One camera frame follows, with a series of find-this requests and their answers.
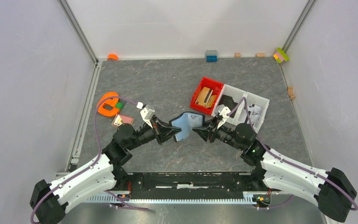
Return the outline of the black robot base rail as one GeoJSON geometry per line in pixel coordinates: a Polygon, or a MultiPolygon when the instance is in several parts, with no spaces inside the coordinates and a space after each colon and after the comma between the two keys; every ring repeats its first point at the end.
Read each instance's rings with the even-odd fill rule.
{"type": "Polygon", "coordinates": [[[250,172],[134,172],[111,191],[128,191],[132,199],[240,199],[243,192],[270,189],[250,172]]]}

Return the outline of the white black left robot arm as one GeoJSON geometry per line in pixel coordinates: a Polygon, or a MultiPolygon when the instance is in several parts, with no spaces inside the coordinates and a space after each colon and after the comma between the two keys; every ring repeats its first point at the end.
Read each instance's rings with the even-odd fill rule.
{"type": "Polygon", "coordinates": [[[36,217],[39,224],[57,224],[66,213],[91,196],[113,188],[123,190],[129,184],[129,175],[123,165],[132,157],[130,150],[153,140],[162,144],[179,132],[181,128],[156,116],[139,130],[131,124],[122,124],[112,141],[90,162],[51,183],[41,180],[35,184],[30,200],[31,223],[35,223],[36,217]]]}

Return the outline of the red plastic bin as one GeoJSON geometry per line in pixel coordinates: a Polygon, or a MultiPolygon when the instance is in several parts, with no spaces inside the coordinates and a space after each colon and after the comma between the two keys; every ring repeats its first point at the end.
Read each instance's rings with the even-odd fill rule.
{"type": "Polygon", "coordinates": [[[203,114],[211,115],[223,86],[221,82],[203,77],[192,96],[190,107],[203,114]]]}

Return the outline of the white plastic bin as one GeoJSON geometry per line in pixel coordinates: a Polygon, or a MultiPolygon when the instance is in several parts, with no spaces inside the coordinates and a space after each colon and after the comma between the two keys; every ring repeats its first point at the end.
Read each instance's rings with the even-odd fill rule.
{"type": "Polygon", "coordinates": [[[264,122],[270,100],[250,92],[246,92],[243,97],[246,98],[246,102],[241,101],[234,113],[234,125],[244,122],[249,124],[249,116],[255,132],[258,133],[264,122]]]}
{"type": "Polygon", "coordinates": [[[244,90],[224,84],[213,106],[212,116],[216,115],[217,108],[220,105],[227,106],[230,110],[234,109],[246,93],[244,90]]]}

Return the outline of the orange round toy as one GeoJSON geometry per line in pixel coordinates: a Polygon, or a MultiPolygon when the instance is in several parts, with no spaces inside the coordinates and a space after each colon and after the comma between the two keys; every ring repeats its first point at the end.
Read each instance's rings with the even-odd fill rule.
{"type": "Polygon", "coordinates": [[[117,61],[118,56],[116,54],[108,54],[107,61],[117,61]]]}

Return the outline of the blue grey lego block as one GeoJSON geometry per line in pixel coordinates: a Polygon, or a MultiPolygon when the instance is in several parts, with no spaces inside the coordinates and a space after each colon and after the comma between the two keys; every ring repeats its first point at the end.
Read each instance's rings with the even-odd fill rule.
{"type": "Polygon", "coordinates": [[[205,51],[206,62],[214,63],[218,61],[218,52],[217,50],[206,50],[205,51]]]}

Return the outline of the white cards in bin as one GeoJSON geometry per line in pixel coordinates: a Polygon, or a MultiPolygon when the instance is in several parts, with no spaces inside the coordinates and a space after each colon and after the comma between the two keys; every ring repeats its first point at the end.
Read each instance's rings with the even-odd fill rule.
{"type": "Polygon", "coordinates": [[[250,117],[250,121],[254,124],[261,117],[262,108],[258,105],[251,104],[248,105],[248,114],[250,117]]]}

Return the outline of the green pink lego stack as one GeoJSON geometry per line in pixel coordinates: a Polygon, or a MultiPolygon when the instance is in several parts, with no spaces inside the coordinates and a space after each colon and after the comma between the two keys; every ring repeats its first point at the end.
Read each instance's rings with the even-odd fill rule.
{"type": "Polygon", "coordinates": [[[289,56],[281,48],[276,49],[276,52],[273,54],[273,58],[279,64],[289,61],[289,56]]]}

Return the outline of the small tan wooden block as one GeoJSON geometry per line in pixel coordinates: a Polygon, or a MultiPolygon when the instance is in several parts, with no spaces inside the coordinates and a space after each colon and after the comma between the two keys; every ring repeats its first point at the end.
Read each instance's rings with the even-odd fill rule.
{"type": "Polygon", "coordinates": [[[241,57],[241,53],[240,52],[236,52],[235,54],[234,54],[234,58],[240,58],[241,57]]]}

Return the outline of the stack of gold credit cards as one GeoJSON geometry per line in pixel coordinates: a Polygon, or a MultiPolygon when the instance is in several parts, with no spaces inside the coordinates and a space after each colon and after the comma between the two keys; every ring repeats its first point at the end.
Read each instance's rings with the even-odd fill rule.
{"type": "Polygon", "coordinates": [[[203,87],[195,101],[195,104],[204,108],[211,108],[216,96],[217,95],[213,93],[212,89],[203,87]]]}

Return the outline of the pink wooden block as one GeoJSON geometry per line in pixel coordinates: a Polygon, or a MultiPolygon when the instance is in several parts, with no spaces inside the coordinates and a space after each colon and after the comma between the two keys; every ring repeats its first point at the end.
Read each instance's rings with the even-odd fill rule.
{"type": "Polygon", "coordinates": [[[116,114],[111,124],[113,126],[121,126],[123,124],[132,125],[133,122],[134,122],[134,118],[132,118],[132,117],[122,115],[122,114],[116,114]]]}

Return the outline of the curved wooden arch block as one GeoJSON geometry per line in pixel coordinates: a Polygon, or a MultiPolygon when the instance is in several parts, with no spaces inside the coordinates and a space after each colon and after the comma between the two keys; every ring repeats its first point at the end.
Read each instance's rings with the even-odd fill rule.
{"type": "Polygon", "coordinates": [[[289,86],[287,88],[287,93],[288,93],[288,96],[290,98],[290,100],[294,100],[296,98],[295,94],[294,94],[294,88],[293,86],[289,86]]]}

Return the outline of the green lego brick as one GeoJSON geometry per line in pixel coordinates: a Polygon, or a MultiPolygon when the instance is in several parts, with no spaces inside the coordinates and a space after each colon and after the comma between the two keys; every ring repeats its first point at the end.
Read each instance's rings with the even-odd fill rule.
{"type": "Polygon", "coordinates": [[[121,111],[125,105],[126,105],[126,101],[119,100],[115,104],[115,109],[117,109],[118,111],[121,111]]]}

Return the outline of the orange letter toy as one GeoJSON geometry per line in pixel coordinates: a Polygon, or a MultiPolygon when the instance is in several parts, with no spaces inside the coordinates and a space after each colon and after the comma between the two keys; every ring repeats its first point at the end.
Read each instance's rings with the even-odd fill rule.
{"type": "Polygon", "coordinates": [[[116,104],[119,102],[117,97],[118,94],[116,92],[105,93],[97,103],[97,112],[109,118],[116,116],[120,112],[120,109],[116,107],[116,104]]]}

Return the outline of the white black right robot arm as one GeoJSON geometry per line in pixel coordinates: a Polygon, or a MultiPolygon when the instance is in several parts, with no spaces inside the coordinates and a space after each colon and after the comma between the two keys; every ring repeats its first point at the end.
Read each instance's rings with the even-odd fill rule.
{"type": "Polygon", "coordinates": [[[324,170],[293,160],[257,139],[250,124],[240,123],[234,129],[218,127],[213,119],[194,127],[203,140],[215,140],[242,151],[241,158],[254,167],[250,183],[255,190],[276,189],[300,197],[327,217],[344,223],[351,210],[357,210],[357,192],[345,173],[324,170]]]}

